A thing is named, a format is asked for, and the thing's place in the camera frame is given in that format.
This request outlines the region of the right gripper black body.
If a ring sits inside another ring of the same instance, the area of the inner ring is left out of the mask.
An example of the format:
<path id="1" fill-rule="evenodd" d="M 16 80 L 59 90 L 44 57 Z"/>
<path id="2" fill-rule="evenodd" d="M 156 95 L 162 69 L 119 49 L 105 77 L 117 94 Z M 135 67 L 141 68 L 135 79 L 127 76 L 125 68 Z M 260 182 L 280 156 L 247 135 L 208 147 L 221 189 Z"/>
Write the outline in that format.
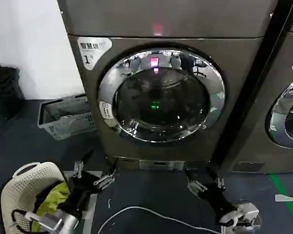
<path id="1" fill-rule="evenodd" d="M 234 217 L 237 209 L 223 195 L 225 190 L 220 190 L 214 182 L 203 185 L 208 190 L 203 192 L 202 198 L 211 205 L 216 217 Z"/>

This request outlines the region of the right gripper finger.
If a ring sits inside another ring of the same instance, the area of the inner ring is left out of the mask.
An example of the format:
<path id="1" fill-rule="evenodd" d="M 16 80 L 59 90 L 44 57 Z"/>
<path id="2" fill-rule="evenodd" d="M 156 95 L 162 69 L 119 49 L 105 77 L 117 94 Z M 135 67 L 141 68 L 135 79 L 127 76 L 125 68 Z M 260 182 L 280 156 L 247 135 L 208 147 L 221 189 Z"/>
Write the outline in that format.
<path id="1" fill-rule="evenodd" d="M 207 168 L 207 173 L 220 190 L 226 189 L 224 179 L 222 177 L 219 177 L 211 168 Z"/>
<path id="2" fill-rule="evenodd" d="M 188 189 L 193 193 L 193 194 L 200 194 L 205 191 L 207 191 L 207 187 L 201 184 L 199 181 L 194 180 L 190 174 L 190 171 L 188 169 L 185 169 L 185 174 L 188 180 Z"/>

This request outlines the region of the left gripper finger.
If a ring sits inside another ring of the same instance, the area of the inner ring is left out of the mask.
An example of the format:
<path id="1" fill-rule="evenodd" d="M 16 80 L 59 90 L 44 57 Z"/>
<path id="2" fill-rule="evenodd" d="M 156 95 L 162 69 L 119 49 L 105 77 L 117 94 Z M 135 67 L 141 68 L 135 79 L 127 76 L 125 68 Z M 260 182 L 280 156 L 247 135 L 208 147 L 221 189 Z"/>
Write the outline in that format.
<path id="1" fill-rule="evenodd" d="M 93 183 L 97 190 L 104 190 L 115 181 L 115 173 L 117 170 L 117 161 L 114 161 L 108 174 L 100 177 Z"/>
<path id="2" fill-rule="evenodd" d="M 73 171 L 74 178 L 82 177 L 82 171 L 84 169 L 84 165 L 87 164 L 87 162 L 89 161 L 92 155 L 93 155 L 93 150 L 87 152 L 81 159 L 76 160 L 74 162 L 74 171 Z"/>

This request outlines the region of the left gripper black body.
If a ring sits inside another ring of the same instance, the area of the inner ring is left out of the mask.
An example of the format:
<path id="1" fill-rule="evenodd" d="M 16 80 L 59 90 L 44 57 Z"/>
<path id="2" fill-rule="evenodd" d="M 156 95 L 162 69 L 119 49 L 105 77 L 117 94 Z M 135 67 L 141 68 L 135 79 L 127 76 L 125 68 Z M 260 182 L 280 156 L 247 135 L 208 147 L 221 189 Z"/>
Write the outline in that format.
<path id="1" fill-rule="evenodd" d="M 57 206 L 70 215 L 82 215 L 92 194 L 98 193 L 98 188 L 94 182 L 98 180 L 96 175 L 82 171 L 82 177 L 71 177 L 69 179 L 70 194 L 65 202 Z"/>

